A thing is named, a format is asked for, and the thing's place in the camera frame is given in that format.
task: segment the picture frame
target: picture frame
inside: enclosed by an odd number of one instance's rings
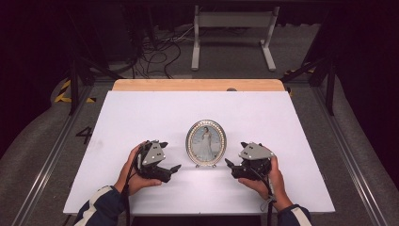
[[[226,145],[226,133],[212,120],[194,123],[185,140],[187,154],[197,167],[215,167],[226,151]]]

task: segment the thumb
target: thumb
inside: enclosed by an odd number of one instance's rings
[[[143,187],[148,187],[148,186],[160,186],[162,184],[162,182],[160,180],[156,180],[156,179],[149,179],[149,180],[145,180],[143,182]]]

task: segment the wire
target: wire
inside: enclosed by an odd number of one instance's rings
[[[164,56],[165,58],[164,58],[163,60],[160,60],[160,61],[152,61],[152,59],[153,59],[155,56],[157,56],[157,55]],[[152,56],[150,57],[149,60],[147,60],[147,59],[144,57],[144,61],[146,61],[147,63],[163,63],[163,62],[165,62],[165,61],[167,61],[167,60],[168,60],[168,56],[167,56],[165,53],[155,53],[154,55],[152,55]]]
[[[268,190],[268,195],[269,197],[273,196],[272,193],[272,189],[270,188],[270,184],[268,182],[266,182],[266,180],[262,177],[261,174],[259,174],[255,169],[253,168],[249,168],[253,173],[255,173],[255,175],[262,180],[262,182],[264,183],[264,185],[267,187]],[[269,204],[268,204],[268,209],[267,209],[267,226],[271,226],[272,225],[272,209],[273,209],[273,202],[275,202],[274,200],[272,200]]]
[[[180,54],[182,53],[182,50],[180,49],[180,46],[179,46],[178,44],[176,44],[175,42],[173,42],[173,44],[178,48],[179,54],[178,54],[174,59],[172,59],[172,61],[170,61],[167,65],[165,65],[165,67],[164,67],[164,72],[165,72],[165,74],[167,75],[168,78],[173,78],[173,77],[172,77],[170,74],[168,74],[167,67],[168,67],[171,63],[173,63],[174,61],[176,61],[176,60],[180,57]]]
[[[140,73],[140,75],[144,78],[149,78],[145,73],[144,73],[144,67],[143,65],[141,65],[141,61],[140,59],[138,60],[138,64],[141,66],[141,68],[143,69],[143,73],[137,68],[137,64],[135,65],[136,68],[136,72]]]
[[[170,41],[176,41],[176,40],[180,40],[180,39],[184,39],[184,36],[190,32],[192,29],[194,28],[194,26],[191,26],[190,29],[188,29],[187,31],[185,31],[179,38],[171,38],[169,39]]]
[[[133,167],[135,165],[135,162],[137,160],[138,155],[142,152],[144,149],[144,145],[140,144],[140,147],[138,148],[135,157],[132,160],[132,164],[130,165],[129,171],[126,176],[126,181],[125,185],[123,186],[123,190],[121,192],[122,198],[123,198],[123,205],[125,207],[125,214],[126,214],[126,226],[130,225],[130,203],[129,203],[129,181],[130,179],[136,175],[136,172],[133,173],[133,175],[130,175],[132,173]]]

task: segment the human hand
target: human hand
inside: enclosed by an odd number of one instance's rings
[[[290,201],[287,193],[285,192],[284,179],[282,177],[281,171],[279,170],[278,159],[276,157],[271,157],[270,161],[272,167],[268,174],[268,177],[270,179],[270,184],[272,184],[271,186],[273,187],[274,195],[276,197],[276,202],[274,202],[273,205],[277,209],[277,211],[280,211],[292,205],[293,203]],[[258,192],[262,199],[269,199],[269,191],[262,181],[252,181],[247,178],[239,178],[238,182]]]
[[[132,151],[129,154],[129,158],[127,159],[127,162],[123,165],[122,170],[120,171],[120,177],[118,178],[118,181],[114,184],[114,188],[121,193],[123,190],[123,187],[126,182],[127,174],[129,173],[129,168],[132,165],[136,153],[138,152],[138,149],[140,148],[140,145],[145,144],[145,142],[142,142],[141,144],[135,146]],[[148,186],[160,186],[162,184],[161,181],[156,180],[156,179],[144,179],[140,177],[137,173],[135,168],[132,168],[131,172],[132,178],[129,180],[129,195],[134,195],[137,193],[138,190],[140,190],[143,187],[148,187]]]

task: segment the white board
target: white board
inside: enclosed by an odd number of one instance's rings
[[[227,149],[214,169],[196,169],[186,154],[187,132],[200,120],[216,121],[226,132]],[[133,215],[261,214],[261,198],[234,180],[224,161],[242,161],[242,141],[276,154],[292,202],[311,212],[335,211],[287,92],[110,91],[64,213],[76,214],[99,188],[115,184],[132,148],[154,139],[168,142],[158,166],[182,167],[167,184],[131,197]]]

